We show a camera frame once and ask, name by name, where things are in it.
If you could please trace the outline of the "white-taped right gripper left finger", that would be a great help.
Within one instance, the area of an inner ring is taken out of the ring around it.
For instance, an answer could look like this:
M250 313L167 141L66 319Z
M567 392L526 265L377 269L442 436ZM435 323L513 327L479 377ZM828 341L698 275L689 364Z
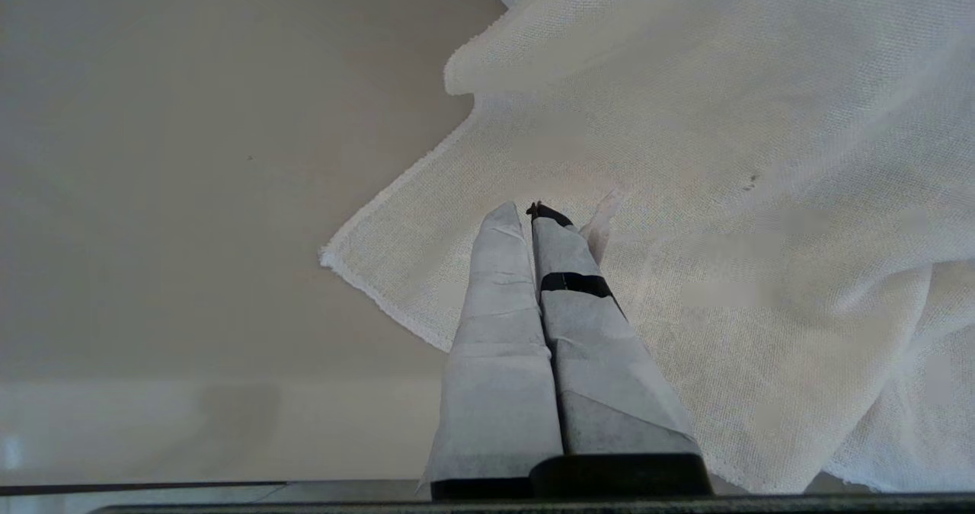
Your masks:
M532 470L563 454L532 261L505 203L473 243L424 483L435 500L529 499Z

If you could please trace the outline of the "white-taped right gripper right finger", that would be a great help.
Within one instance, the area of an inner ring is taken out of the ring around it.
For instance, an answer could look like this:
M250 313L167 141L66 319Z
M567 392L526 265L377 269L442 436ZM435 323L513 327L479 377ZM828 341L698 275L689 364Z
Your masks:
M528 211L563 455L530 473L545 497L713 496L692 418L572 221Z

